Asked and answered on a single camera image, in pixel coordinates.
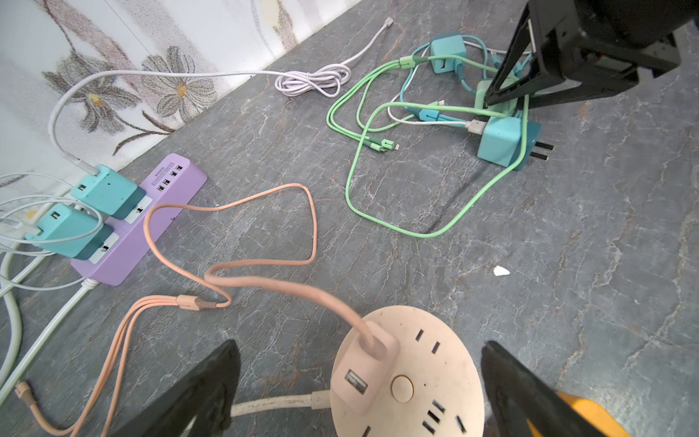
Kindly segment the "teal charger with white cable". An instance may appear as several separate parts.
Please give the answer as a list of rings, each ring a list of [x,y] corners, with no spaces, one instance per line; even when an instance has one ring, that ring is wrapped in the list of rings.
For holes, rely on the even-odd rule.
[[[83,210],[55,204],[36,227],[38,235],[27,233],[32,245],[75,260],[88,260],[112,235],[113,228]]]

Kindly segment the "orange power strip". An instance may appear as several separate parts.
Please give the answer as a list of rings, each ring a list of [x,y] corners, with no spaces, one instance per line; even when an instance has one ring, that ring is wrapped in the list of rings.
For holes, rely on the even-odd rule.
[[[613,418],[602,405],[592,400],[575,396],[563,391],[556,393],[562,398],[573,410],[575,410],[584,420],[589,422],[597,431],[605,436],[620,436],[630,437],[631,434]]]

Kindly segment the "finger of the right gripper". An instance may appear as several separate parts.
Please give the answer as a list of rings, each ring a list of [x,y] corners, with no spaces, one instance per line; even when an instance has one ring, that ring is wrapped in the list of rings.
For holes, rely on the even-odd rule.
[[[485,102],[488,106],[513,99],[517,100],[524,96],[530,97],[531,107],[544,107],[546,105],[544,95],[535,95],[536,92],[541,92],[546,87],[544,54],[546,31],[545,19],[542,17],[544,5],[544,2],[528,2],[525,5],[502,65],[498,68],[486,92]],[[533,65],[530,65],[529,72],[511,85],[504,85],[527,47],[531,47],[533,55]]]

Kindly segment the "purple power strip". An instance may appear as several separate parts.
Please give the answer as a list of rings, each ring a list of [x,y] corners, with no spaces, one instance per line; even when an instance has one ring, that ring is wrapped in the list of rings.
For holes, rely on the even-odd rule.
[[[84,279],[109,286],[120,285],[150,251],[144,222],[151,209],[161,205],[149,222],[151,240],[156,241],[203,188],[208,176],[191,160],[172,153],[149,173],[139,186],[145,197],[125,220],[109,218],[113,232],[87,260],[71,260],[70,266]]]

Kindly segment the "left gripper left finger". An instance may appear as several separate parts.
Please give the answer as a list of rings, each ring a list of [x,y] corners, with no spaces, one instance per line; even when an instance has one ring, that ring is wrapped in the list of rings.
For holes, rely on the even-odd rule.
[[[220,436],[231,424],[230,410],[240,382],[236,342],[226,340],[175,383],[116,436]]]

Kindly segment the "pink round power socket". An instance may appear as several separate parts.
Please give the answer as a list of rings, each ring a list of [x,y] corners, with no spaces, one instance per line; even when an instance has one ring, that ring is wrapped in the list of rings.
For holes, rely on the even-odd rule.
[[[368,381],[349,375],[347,360],[360,349],[350,331],[332,369],[332,420],[340,436],[481,436],[485,424],[482,383],[460,337],[442,320],[409,306],[391,306],[365,318],[400,344],[395,366],[365,413],[353,411],[342,396]]]

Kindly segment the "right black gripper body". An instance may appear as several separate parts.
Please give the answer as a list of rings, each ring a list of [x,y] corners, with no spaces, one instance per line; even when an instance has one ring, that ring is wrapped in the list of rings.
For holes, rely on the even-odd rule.
[[[681,64],[675,30],[698,18],[697,1],[531,1],[543,75],[577,87],[536,93],[532,107],[613,97]]]

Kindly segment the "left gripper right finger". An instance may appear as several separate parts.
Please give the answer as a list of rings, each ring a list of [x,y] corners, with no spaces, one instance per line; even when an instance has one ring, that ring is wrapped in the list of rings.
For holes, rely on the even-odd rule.
[[[500,343],[486,342],[481,366],[499,435],[602,435]]]

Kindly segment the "pink charger adapter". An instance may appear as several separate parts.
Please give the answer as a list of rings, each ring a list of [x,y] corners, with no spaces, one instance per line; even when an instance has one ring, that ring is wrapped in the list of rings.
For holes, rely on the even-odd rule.
[[[331,378],[331,392],[358,415],[371,409],[380,389],[391,380],[400,354],[400,342],[393,334],[371,320],[367,324],[379,348],[379,358],[366,351],[364,338],[358,335],[349,342]]]

